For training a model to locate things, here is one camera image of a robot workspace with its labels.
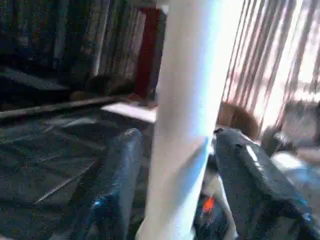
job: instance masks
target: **dark curtain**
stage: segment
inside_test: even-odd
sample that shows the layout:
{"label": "dark curtain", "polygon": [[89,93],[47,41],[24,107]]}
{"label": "dark curtain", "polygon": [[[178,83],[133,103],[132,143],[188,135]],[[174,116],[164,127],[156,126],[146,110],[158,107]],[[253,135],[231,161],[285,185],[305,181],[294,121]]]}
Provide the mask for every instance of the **dark curtain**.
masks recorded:
{"label": "dark curtain", "polygon": [[133,78],[144,21],[126,0],[0,1],[0,32],[80,85],[96,74]]}
{"label": "dark curtain", "polygon": [[262,131],[276,124],[289,100],[301,98],[302,89],[308,98],[317,92],[319,4],[244,1],[223,101],[244,107]]}
{"label": "dark curtain", "polygon": [[58,17],[58,0],[2,0],[0,31],[44,65],[51,65]]}

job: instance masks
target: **white paper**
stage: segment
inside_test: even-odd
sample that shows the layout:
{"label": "white paper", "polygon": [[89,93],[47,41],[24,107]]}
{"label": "white paper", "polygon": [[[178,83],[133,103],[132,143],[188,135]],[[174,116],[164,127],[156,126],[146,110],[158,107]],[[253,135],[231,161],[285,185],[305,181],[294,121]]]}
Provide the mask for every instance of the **white paper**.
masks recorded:
{"label": "white paper", "polygon": [[103,106],[103,111],[123,115],[126,117],[139,119],[144,122],[154,124],[157,120],[157,108],[148,109],[139,106],[133,106],[125,102],[118,102],[110,105]]}

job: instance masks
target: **white pole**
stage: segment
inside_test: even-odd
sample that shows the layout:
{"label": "white pole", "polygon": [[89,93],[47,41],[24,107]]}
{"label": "white pole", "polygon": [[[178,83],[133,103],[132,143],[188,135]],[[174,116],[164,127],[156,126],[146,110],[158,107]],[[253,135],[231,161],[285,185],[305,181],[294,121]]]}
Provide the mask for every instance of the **white pole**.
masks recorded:
{"label": "white pole", "polygon": [[207,146],[242,1],[172,0],[160,69],[146,217],[138,240],[192,240]]}

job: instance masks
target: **brown object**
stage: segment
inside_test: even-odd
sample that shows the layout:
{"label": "brown object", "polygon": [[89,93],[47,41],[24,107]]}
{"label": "brown object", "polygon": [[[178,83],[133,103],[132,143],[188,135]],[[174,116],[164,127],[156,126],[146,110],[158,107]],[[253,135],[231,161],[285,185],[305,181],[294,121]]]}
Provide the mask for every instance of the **brown object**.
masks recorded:
{"label": "brown object", "polygon": [[252,140],[258,137],[259,126],[256,119],[240,106],[222,102],[216,124],[239,129]]}

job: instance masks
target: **red post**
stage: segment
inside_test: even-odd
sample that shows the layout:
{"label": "red post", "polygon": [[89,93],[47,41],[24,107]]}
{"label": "red post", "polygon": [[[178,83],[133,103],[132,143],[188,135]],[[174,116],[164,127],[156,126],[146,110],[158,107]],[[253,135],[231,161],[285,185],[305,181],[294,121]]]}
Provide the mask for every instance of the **red post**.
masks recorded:
{"label": "red post", "polygon": [[153,70],[161,10],[156,8],[141,8],[140,10],[145,13],[146,19],[137,64],[134,93],[145,99],[148,94],[150,77]]}

